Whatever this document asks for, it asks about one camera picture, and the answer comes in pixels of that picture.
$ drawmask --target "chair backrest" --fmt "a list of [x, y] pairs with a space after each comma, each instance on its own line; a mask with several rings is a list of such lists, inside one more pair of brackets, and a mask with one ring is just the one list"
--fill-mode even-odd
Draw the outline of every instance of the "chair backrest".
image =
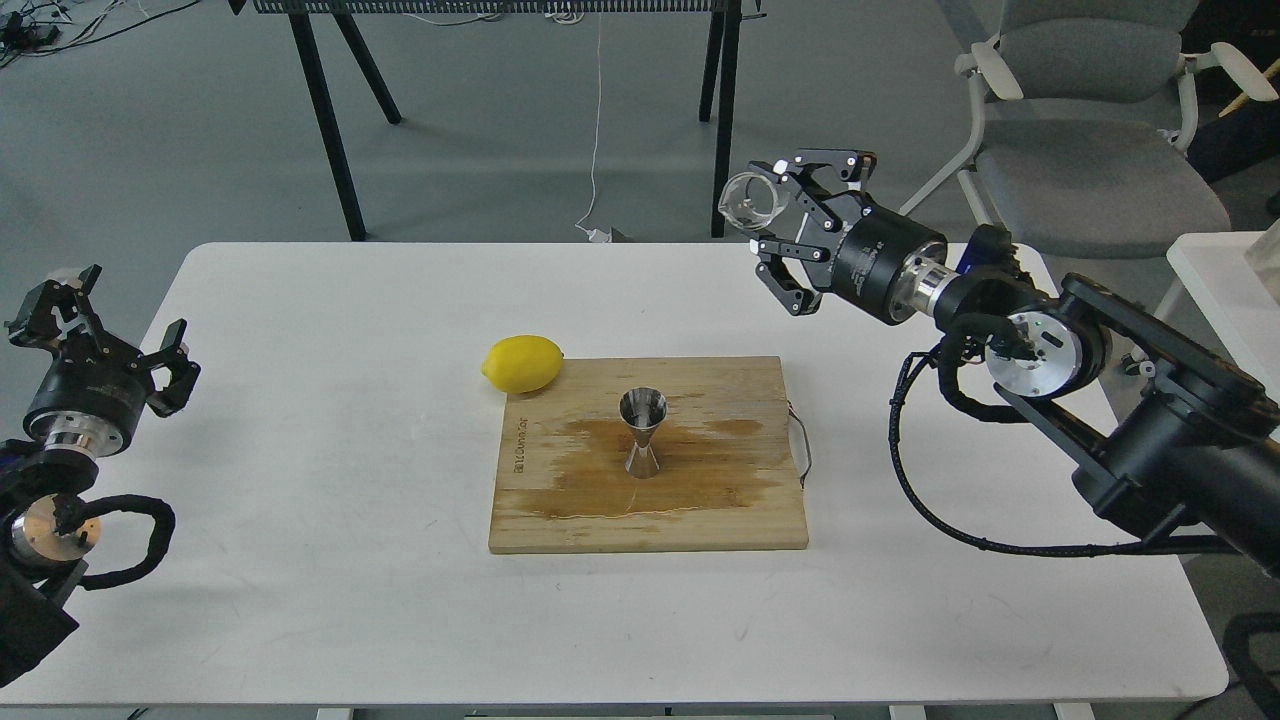
[[1023, 96], [1138, 102], [1178, 69], [1198, 0], [1005, 0], [1000, 55]]

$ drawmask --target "wet stain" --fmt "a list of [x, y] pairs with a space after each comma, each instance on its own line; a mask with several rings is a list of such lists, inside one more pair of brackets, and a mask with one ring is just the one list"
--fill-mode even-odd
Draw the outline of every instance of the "wet stain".
[[557, 434], [575, 442], [549, 461], [550, 487], [521, 488], [511, 498], [512, 509], [549, 519], [637, 514], [676, 519], [689, 510], [751, 507], [780, 484], [767, 479], [768, 470], [785, 455], [774, 443], [751, 438], [763, 429], [760, 423], [681, 425], [673, 420], [654, 434], [662, 470], [646, 480], [632, 478], [622, 466], [632, 441], [617, 419], [566, 423]]

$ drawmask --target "jigger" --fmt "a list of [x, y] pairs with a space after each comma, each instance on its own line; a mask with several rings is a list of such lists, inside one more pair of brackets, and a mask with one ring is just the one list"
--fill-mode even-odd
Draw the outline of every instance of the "jigger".
[[622, 421], [631, 428], [635, 443], [623, 468], [632, 478], [648, 479], [658, 474], [658, 456], [649, 439], [667, 418], [667, 398], [652, 387], [636, 387], [622, 393], [618, 401]]

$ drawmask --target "chair armrest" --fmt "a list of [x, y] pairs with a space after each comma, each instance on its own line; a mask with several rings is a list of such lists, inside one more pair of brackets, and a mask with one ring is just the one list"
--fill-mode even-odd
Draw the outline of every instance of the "chair armrest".
[[982, 74], [996, 97], [1001, 100], [1023, 99], [1023, 88], [1018, 85], [1014, 70], [1009, 69], [1009, 64], [991, 42], [974, 42], [969, 46], [968, 55], [956, 58], [956, 74], [965, 74], [970, 70], [978, 70]]
[[1226, 70], [1231, 81], [1252, 100], [1271, 102], [1280, 97], [1262, 72], [1229, 42], [1215, 42], [1210, 45], [1208, 53], [1189, 55], [1187, 58], [1188, 72], [1198, 73], [1208, 68], [1222, 68]]

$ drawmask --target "office chair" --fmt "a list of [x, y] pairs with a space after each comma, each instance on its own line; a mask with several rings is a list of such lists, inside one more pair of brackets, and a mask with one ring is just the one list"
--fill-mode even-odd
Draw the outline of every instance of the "office chair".
[[[1231, 229], [1184, 158], [1197, 126], [1193, 76], [1221, 67], [1254, 100], [1276, 92], [1231, 45], [1180, 53], [1179, 29], [1196, 3], [1006, 0], [1000, 32], [956, 60], [969, 83], [969, 141], [901, 213], [955, 176], [977, 222], [1001, 223], [1048, 255], [1155, 258], [1183, 233]], [[1171, 143], [1132, 120], [987, 118], [988, 102], [1023, 99], [1139, 102], [1170, 81], [1183, 115]]]

